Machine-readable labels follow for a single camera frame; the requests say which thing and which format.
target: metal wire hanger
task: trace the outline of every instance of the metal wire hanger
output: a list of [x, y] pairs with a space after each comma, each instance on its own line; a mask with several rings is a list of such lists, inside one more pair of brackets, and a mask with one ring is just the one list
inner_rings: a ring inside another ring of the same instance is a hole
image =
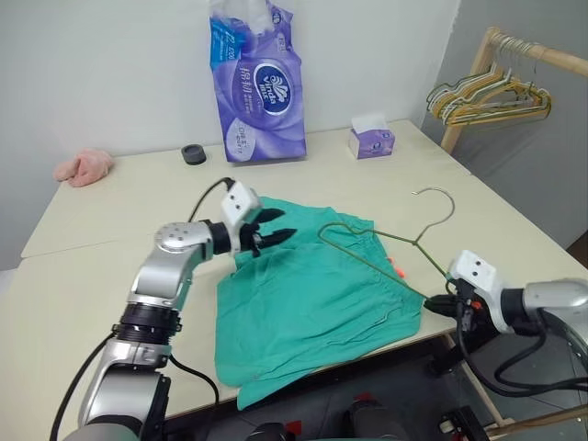
[[426, 259], [435, 267], [435, 269], [441, 273], [441, 275], [446, 279], [449, 280], [451, 278], [451, 276], [449, 275], [449, 273], [444, 270], [441, 265], [439, 265], [434, 259], [433, 257], [431, 257], [431, 255], [429, 253], [426, 252], [426, 250], [421, 246], [421, 244], [419, 243], [421, 241], [421, 239], [423, 239], [424, 234], [427, 232], [427, 230], [431, 227], [434, 227], [436, 225], [440, 225], [444, 222], [447, 222], [449, 220], [449, 218], [451, 218], [453, 216], [453, 214], [455, 213], [456, 210], [456, 202], [453, 199], [453, 197], [443, 188], [438, 188], [438, 187], [427, 187], [427, 188], [423, 188], [422, 190], [419, 191], [413, 191], [413, 194], [415, 196], [421, 195], [423, 194], [425, 191], [439, 191], [441, 193], [443, 193], [448, 199], [449, 202], [451, 203], [451, 211], [449, 211], [449, 214], [447, 214], [445, 216], [445, 218], [443, 218], [442, 220], [437, 220], [435, 222], [429, 223], [427, 224], [423, 230], [419, 233], [418, 236], [416, 236], [416, 239], [407, 239], [405, 237], [401, 237], [401, 236], [397, 236], [395, 234], [390, 234], [388, 232], [380, 232], [378, 230], [373, 230], [373, 229], [365, 229], [365, 230], [356, 230], [352, 227], [350, 227], [349, 225], [347, 225], [344, 222], [330, 222], [327, 224], [324, 224], [318, 231], [318, 236], [319, 239], [321, 239], [323, 242], [331, 245], [333, 248], [336, 248], [339, 251], [342, 251], [345, 254], [348, 254], [350, 256], [352, 256], [353, 258], [355, 258], [356, 260], [358, 260], [359, 262], [361, 262], [362, 264], [365, 264], [373, 269], [375, 269], [376, 271], [378, 271], [379, 273], [383, 274], [384, 276], [392, 279], [394, 282], [398, 283], [399, 285], [402, 285], [403, 287], [409, 289], [410, 291], [414, 292], [415, 294], [418, 294], [419, 296], [425, 297], [427, 298], [427, 296], [425, 296], [425, 294], [417, 291], [414, 288], [411, 288], [410, 286], [408, 286], [406, 284], [406, 282], [404, 282], [403, 280], [399, 279], [397, 276], [391, 274], [389, 271], [386, 271], [382, 268], [380, 268], [379, 266], [376, 266], [374, 264], [372, 264], [371, 262], [369, 262], [367, 259], [365, 259], [364, 257], [362, 257], [359, 254], [354, 253], [351, 250], [348, 250], [347, 248], [344, 248], [342, 245], [340, 245], [339, 243], [333, 242], [329, 239], [327, 239], [326, 237], [324, 237], [324, 233], [326, 230], [328, 230], [329, 228], [332, 227], [343, 227], [346, 230], [348, 230], [350, 233], [358, 236], [358, 235], [362, 235], [362, 234], [366, 234], [368, 232], [372, 232], [374, 234], [377, 234], [378, 236], [385, 236], [388, 237], [390, 239], [394, 239], [396, 241], [401, 241], [401, 242], [406, 242], [409, 243], [412, 246], [416, 246], [416, 248], [424, 255], [424, 257], [426, 257]]

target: hanger hook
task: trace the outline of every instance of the hanger hook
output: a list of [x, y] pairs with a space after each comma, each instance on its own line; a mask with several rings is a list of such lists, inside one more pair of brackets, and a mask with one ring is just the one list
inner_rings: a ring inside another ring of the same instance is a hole
[[449, 220], [449, 218], [451, 216], [453, 216], [453, 213], [456, 211], [456, 201], [451, 197], [451, 195], [444, 190], [443, 188], [438, 188], [438, 187], [427, 187], [427, 188], [423, 188], [422, 190], [419, 191], [413, 191], [413, 194], [418, 196], [422, 193], [424, 193], [425, 191], [440, 191], [441, 193], [443, 193], [445, 196], [447, 196], [447, 198], [449, 199], [449, 202], [451, 202], [451, 211], [449, 212], [449, 214], [447, 214], [445, 216], [445, 218], [443, 218], [442, 220], [438, 220], [437, 222], [433, 222], [433, 223], [429, 223], [426, 227], [423, 228], [423, 230], [421, 231], [421, 233], [416, 237], [416, 239], [414, 240], [415, 243], [418, 243], [421, 238], [424, 236], [424, 234], [426, 233], [426, 231], [431, 228], [434, 227], [435, 225], [439, 225], [440, 223], [446, 222]]

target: wooden clothes rack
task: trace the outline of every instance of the wooden clothes rack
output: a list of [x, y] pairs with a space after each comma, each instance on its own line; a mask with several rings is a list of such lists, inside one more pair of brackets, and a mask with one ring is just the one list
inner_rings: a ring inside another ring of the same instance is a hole
[[[510, 42], [513, 44], [503, 45], [506, 39], [511, 39]], [[469, 74], [476, 75], [488, 72], [492, 64], [494, 51], [498, 47], [501, 50], [516, 51], [527, 58], [546, 62], [566, 71], [588, 77], [588, 61], [564, 51], [550, 49], [538, 43], [528, 43], [521, 39], [515, 39], [495, 27], [488, 28], [486, 31]], [[464, 126], [446, 128], [441, 147], [449, 154], [453, 152], [463, 129]]]

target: small tissue box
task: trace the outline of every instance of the small tissue box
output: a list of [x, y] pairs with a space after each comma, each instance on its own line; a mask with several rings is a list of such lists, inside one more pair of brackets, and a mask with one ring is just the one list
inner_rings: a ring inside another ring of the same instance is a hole
[[388, 129], [383, 114], [365, 115], [351, 119], [349, 149], [357, 159], [392, 154], [394, 134]]

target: red object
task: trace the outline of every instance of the red object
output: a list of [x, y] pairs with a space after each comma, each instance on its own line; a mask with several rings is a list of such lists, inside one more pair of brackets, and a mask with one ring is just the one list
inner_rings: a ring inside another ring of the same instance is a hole
[[302, 434], [302, 421], [291, 421], [290, 423], [286, 423], [286, 430], [288, 430], [291, 434], [294, 435], [301, 435]]
[[355, 401], [374, 401], [374, 397], [369, 392], [363, 392], [354, 397]]

